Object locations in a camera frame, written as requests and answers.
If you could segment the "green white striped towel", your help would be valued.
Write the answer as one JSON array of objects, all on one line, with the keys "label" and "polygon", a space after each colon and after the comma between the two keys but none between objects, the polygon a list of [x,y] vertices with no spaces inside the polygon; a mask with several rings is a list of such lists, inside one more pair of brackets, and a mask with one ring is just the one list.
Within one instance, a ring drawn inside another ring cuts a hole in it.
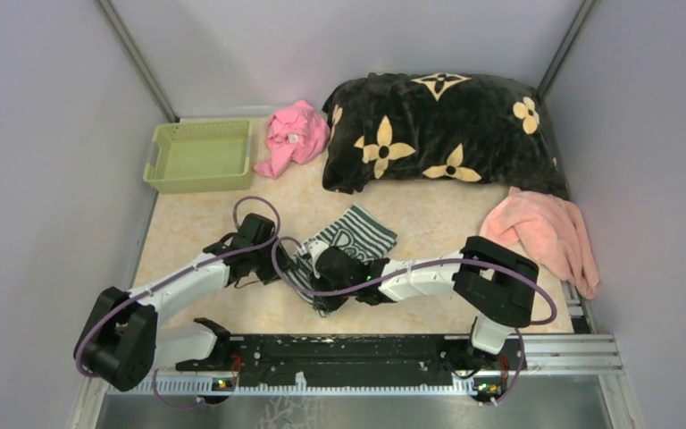
[{"label": "green white striped towel", "polygon": [[293,266],[285,274],[296,286],[313,287],[313,265],[310,258],[305,258],[305,249],[316,241],[340,248],[362,262],[371,262],[386,256],[397,245],[397,233],[359,205],[351,205],[337,220],[304,240],[303,250],[291,257]]}]

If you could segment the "black blanket with beige flowers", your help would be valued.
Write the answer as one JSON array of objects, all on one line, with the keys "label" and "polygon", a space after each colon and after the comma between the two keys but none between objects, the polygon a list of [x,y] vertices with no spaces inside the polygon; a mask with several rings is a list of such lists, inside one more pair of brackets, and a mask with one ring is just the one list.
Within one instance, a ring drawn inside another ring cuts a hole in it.
[{"label": "black blanket with beige flowers", "polygon": [[322,187],[456,180],[569,197],[536,88],[489,74],[370,73],[338,85]]}]

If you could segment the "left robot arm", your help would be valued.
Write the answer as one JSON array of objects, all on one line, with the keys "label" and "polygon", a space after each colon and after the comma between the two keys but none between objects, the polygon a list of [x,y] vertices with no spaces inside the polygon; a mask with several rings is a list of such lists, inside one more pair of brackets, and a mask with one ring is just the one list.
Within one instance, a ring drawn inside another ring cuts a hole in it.
[{"label": "left robot arm", "polygon": [[232,347],[220,338],[216,324],[165,324],[199,299],[251,273],[269,281],[274,276],[270,251],[276,227],[267,217],[248,214],[236,231],[162,279],[131,290],[103,290],[73,351],[76,367],[119,391],[138,386],[155,370],[185,361],[200,361],[212,370],[224,368]]}]

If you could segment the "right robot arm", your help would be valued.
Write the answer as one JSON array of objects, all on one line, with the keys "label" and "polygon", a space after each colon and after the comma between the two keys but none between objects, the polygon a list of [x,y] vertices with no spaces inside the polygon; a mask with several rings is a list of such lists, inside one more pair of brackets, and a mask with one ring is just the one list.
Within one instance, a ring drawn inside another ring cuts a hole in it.
[{"label": "right robot arm", "polygon": [[531,324],[539,267],[529,258],[480,236],[456,252],[433,259],[388,257],[363,262],[316,241],[308,247],[311,283],[325,298],[353,297],[370,306],[406,299],[457,295],[478,310],[467,356],[479,368],[502,356],[506,338]]}]

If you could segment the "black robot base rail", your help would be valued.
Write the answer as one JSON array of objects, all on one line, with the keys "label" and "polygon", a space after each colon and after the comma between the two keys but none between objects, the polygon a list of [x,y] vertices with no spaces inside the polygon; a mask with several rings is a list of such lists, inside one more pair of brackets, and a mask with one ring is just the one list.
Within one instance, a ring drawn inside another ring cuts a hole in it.
[{"label": "black robot base rail", "polygon": [[225,372],[243,391],[392,394],[453,387],[474,392],[473,381],[498,392],[527,361],[515,336],[491,355],[466,335],[245,334],[221,336],[209,356],[175,367]]}]

